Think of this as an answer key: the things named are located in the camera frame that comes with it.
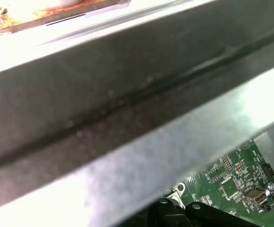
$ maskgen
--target screw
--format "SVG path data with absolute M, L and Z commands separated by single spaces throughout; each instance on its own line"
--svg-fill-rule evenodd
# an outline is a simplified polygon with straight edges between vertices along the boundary
M 179 184 L 177 188 L 179 191 L 183 191 L 183 189 L 184 189 L 183 185 L 181 185 L 181 184 Z
M 268 189 L 271 190 L 271 191 L 274 191 L 274 183 L 270 182 L 268 184 Z

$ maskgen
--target metal bar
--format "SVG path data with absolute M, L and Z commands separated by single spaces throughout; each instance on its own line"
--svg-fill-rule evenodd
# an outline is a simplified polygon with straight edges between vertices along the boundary
M 0 226 L 112 226 L 273 122 L 274 69 L 1 207 Z

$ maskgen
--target green circuit board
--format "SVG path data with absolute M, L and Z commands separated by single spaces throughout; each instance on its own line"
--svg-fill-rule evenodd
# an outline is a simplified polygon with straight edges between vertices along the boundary
M 258 209 L 243 195 L 251 189 L 267 189 L 274 183 L 262 165 L 265 160 L 253 140 L 249 140 L 228 155 L 183 182 L 186 186 L 181 199 L 185 205 L 198 201 L 221 209 L 262 227 L 274 227 L 274 202 L 271 210 Z

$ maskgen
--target rust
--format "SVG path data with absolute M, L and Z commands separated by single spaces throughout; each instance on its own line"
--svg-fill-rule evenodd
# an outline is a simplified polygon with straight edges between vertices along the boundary
M 16 11 L 16 12 L 7 12 L 7 13 L 3 13 L 3 10 L 1 10 L 0 12 L 0 30 L 6 31 L 6 32 L 16 32 L 16 31 L 12 31 L 12 29 L 10 27 L 12 26 L 17 26 L 17 25 L 21 25 L 21 24 L 26 24 L 28 22 L 31 21 L 37 21 L 39 22 L 38 25 L 44 24 L 44 23 L 48 23 L 48 22 L 53 22 L 54 18 L 55 21 L 63 18 L 62 16 L 58 16 L 58 17 L 52 17 L 53 15 L 57 15 L 57 14 L 61 14 L 65 17 L 71 17 L 74 16 L 71 14 L 71 12 L 73 12 L 73 14 L 75 14 L 75 12 L 77 12 L 77 9 L 79 8 L 85 8 L 86 6 L 90 6 L 93 5 L 95 3 L 98 2 L 102 2 L 102 1 L 106 1 L 106 0 L 83 0 L 82 3 L 79 3 L 77 5 L 71 6 L 71 7 L 66 7 L 66 8 L 62 8 L 62 9 L 55 9 L 55 10 L 37 10 L 37 11 Z M 49 17 L 51 19 L 45 19 L 45 20 L 40 20 L 42 18 L 45 17 Z

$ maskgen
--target connector port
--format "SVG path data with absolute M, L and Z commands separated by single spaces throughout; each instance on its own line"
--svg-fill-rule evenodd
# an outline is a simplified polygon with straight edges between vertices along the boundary
M 274 170 L 269 163 L 264 163 L 261 167 L 267 177 L 274 176 Z
M 248 201 L 252 202 L 255 205 L 261 205 L 265 201 L 267 201 L 267 196 L 265 191 L 260 189 L 251 189 L 243 195 L 243 198 Z
M 268 201 L 263 202 L 258 208 L 263 211 L 270 211 L 272 209 Z

